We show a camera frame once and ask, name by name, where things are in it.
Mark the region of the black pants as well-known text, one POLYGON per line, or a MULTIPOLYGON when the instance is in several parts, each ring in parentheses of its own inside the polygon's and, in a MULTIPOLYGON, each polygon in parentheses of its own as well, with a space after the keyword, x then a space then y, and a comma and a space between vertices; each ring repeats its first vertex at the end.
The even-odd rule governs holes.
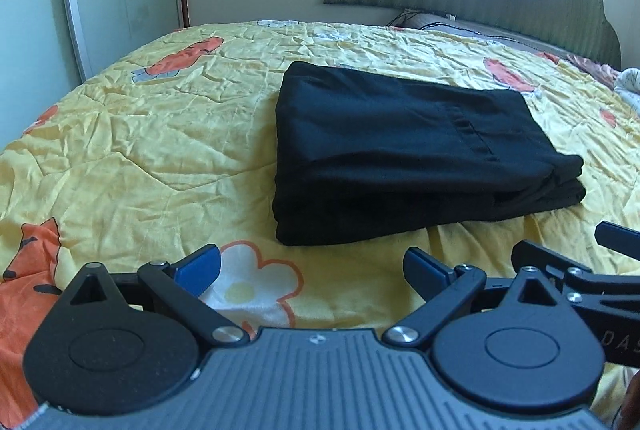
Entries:
POLYGON ((584 161, 514 90, 296 61, 276 107, 272 212, 287 246, 331 246, 577 205, 584 161))

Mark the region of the yellow floral bedspread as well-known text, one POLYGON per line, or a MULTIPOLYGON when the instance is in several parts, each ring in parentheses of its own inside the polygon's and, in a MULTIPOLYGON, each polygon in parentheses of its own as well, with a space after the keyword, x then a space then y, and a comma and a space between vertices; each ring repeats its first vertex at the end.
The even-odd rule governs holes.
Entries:
POLYGON ((132 272, 213 243, 222 268, 206 300, 245 329, 384 329, 420 302, 401 272, 412 246, 506 276, 512 247, 529 239, 593 271, 636 275, 636 261, 594 240, 602 221, 639 225, 639 119, 548 48, 531 54, 457 31, 272 20, 168 34, 67 94, 2 151, 2 427, 35 411, 21 371, 27 341, 88 262, 132 272), (554 147, 584 159, 586 197, 499 223, 282 246, 271 211, 276 104, 295 61, 518 90, 554 147))

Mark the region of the white crumpled blanket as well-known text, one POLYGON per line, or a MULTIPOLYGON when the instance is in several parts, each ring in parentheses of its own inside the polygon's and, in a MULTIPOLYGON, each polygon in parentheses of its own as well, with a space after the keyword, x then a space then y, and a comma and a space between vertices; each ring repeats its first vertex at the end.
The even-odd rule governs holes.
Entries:
POLYGON ((620 72, 614 82, 614 92, 640 115, 639 68, 628 68, 620 72))

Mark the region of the grey striped pillow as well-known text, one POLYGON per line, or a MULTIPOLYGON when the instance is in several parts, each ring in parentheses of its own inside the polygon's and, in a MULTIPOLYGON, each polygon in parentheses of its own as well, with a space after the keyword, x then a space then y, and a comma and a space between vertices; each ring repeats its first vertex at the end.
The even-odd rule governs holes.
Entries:
POLYGON ((567 50, 541 42, 536 38, 529 38, 522 34, 485 26, 481 23, 465 21, 454 15, 441 16, 421 12, 417 9, 405 9, 390 20, 388 25, 396 26, 396 28, 445 32, 461 36, 461 38, 493 41, 515 49, 525 50, 525 52, 548 52, 561 58, 568 55, 567 50))

